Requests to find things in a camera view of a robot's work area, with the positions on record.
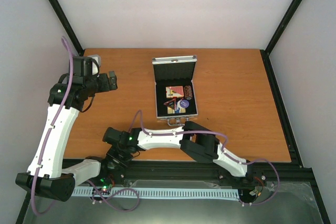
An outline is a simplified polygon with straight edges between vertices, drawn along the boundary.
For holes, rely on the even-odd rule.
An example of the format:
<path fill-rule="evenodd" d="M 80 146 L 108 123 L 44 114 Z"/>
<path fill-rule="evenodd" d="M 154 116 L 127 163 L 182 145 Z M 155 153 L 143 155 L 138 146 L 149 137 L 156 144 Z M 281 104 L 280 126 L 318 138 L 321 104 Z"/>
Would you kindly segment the red yellow card deck box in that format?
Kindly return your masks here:
<path fill-rule="evenodd" d="M 168 86 L 165 87 L 166 98 L 182 98 L 184 97 L 183 86 Z"/>

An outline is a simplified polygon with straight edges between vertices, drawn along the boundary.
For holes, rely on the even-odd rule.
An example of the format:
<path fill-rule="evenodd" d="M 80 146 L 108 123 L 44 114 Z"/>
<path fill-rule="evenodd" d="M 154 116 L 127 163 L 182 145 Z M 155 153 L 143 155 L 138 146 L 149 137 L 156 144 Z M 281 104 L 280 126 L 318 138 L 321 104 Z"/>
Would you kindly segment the red black triangular chip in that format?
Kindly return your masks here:
<path fill-rule="evenodd" d="M 169 101 L 164 102 L 164 105 L 166 107 L 168 107 L 168 108 L 171 108 L 171 109 L 175 110 L 175 107 L 176 107 L 176 98 L 173 98 L 173 99 L 171 99 Z"/>

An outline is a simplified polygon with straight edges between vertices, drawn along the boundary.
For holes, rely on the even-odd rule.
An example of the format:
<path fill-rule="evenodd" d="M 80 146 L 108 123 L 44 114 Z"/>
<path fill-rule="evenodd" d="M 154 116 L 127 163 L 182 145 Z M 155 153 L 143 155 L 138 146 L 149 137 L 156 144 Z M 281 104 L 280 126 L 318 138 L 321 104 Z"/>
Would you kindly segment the blue gold card deck box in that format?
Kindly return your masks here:
<path fill-rule="evenodd" d="M 183 114 L 186 113 L 186 109 L 177 105 L 174 109 L 170 106 L 167 107 L 168 114 Z"/>

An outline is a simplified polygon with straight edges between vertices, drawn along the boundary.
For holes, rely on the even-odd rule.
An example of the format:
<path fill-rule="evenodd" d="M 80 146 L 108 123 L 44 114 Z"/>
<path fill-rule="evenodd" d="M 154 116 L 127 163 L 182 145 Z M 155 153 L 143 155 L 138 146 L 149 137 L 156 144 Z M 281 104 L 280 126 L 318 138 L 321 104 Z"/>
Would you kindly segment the purple round blind button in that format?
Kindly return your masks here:
<path fill-rule="evenodd" d="M 179 108 L 182 108 L 182 109 L 186 109 L 186 108 L 188 108 L 189 105 L 190 105 L 190 103 L 189 103 L 187 100 L 184 100 L 184 99 L 179 100 L 179 101 L 177 102 L 177 106 L 178 106 Z"/>

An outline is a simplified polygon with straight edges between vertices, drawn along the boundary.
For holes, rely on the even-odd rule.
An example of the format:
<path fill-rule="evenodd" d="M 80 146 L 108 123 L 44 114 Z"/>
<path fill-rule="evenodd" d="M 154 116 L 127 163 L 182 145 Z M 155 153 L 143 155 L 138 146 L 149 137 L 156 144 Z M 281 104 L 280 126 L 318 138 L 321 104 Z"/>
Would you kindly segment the clear round dealer button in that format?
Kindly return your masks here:
<path fill-rule="evenodd" d="M 108 162 L 107 163 L 107 168 L 109 169 L 109 170 L 112 170 L 112 169 L 117 169 L 118 168 L 118 164 L 115 164 L 114 162 Z"/>

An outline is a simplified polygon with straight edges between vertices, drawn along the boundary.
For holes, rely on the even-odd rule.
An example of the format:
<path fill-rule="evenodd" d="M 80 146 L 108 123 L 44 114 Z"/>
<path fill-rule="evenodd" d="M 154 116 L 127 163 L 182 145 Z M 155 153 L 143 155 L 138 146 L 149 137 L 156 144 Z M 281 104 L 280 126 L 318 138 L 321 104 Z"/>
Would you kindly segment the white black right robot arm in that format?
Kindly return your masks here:
<path fill-rule="evenodd" d="M 130 132 L 107 128 L 103 142 L 111 145 L 107 159 L 117 167 L 126 168 L 134 154 L 154 148 L 182 150 L 194 161 L 214 163 L 227 170 L 233 177 L 246 177 L 247 161 L 228 151 L 215 132 L 187 121 L 183 126 L 170 130 L 132 128 Z"/>

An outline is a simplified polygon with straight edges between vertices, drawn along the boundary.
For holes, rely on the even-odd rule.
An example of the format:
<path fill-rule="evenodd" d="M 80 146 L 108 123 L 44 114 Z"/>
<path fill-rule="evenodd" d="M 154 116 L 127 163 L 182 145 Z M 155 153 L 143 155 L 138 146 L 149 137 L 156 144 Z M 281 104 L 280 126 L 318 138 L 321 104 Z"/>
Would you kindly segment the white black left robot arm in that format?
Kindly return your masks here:
<path fill-rule="evenodd" d="M 47 121 L 35 157 L 15 183 L 39 197 L 67 201 L 74 188 L 92 178 L 97 183 L 108 180 L 109 170 L 97 158 L 85 159 L 70 168 L 62 168 L 71 128 L 83 111 L 86 100 L 97 93 L 117 89 L 113 71 L 100 73 L 99 55 L 73 57 L 69 72 L 50 89 Z"/>

